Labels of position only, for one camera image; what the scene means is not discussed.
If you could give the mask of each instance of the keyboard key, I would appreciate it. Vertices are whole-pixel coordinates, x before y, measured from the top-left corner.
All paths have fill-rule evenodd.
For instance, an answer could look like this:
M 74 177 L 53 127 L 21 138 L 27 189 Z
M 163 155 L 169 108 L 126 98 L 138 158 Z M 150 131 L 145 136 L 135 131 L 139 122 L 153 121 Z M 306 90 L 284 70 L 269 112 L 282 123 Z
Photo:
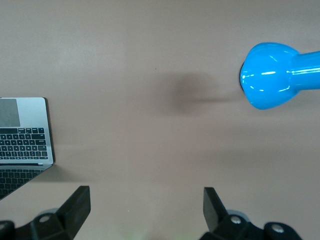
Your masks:
M 45 135 L 44 134 L 32 134 L 31 138 L 34 140 L 45 139 Z
M 35 140 L 36 145 L 46 145 L 46 140 Z
M 47 151 L 47 146 L 38 146 L 39 151 Z
M 0 134 L 17 134 L 16 128 L 0 128 Z

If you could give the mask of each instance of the silver laptop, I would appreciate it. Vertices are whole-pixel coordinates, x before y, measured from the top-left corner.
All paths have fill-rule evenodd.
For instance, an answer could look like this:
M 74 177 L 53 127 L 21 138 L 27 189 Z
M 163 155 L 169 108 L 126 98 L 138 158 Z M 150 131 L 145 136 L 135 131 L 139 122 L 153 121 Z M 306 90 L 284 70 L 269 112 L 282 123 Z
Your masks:
M 0 97 L 0 199 L 54 164 L 47 100 Z

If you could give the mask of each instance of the dumbbell handle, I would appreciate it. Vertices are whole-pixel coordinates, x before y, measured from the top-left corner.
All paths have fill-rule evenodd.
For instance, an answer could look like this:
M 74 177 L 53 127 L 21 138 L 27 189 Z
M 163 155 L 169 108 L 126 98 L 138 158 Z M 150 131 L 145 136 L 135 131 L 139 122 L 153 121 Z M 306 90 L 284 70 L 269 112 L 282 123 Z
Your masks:
M 320 51 L 298 54 L 290 65 L 290 81 L 295 89 L 320 89 Z

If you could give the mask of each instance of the metal bolt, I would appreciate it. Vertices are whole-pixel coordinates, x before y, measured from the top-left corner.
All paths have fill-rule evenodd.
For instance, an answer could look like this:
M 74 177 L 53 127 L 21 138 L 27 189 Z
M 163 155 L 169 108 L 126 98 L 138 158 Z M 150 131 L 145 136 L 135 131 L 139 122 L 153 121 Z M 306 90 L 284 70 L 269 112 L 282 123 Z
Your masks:
M 241 223 L 241 219 L 237 216 L 232 216 L 231 217 L 231 222 L 233 222 L 234 224 L 240 224 Z
M 48 221 L 50 219 L 50 217 L 51 217 L 50 215 L 44 215 L 43 217 L 41 217 L 39 219 L 39 222 L 44 223 L 44 222 Z
M 273 229 L 273 231 L 279 233 L 279 234 L 283 234 L 285 232 L 285 230 L 283 229 L 282 226 L 280 226 L 279 224 L 273 224 L 271 226 L 271 228 Z

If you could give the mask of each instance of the beige table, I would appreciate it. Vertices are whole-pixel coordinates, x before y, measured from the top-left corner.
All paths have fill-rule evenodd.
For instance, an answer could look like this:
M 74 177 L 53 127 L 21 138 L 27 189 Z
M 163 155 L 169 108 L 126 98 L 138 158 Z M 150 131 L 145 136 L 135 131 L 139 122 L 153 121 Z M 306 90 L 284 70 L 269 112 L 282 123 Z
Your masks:
M 1 1 L 0 96 L 47 97 L 56 163 L 0 201 L 21 226 L 89 185 L 76 239 L 196 240 L 203 187 L 262 228 L 319 239 L 320 92 L 260 111 L 260 42 L 320 50 L 320 2 Z

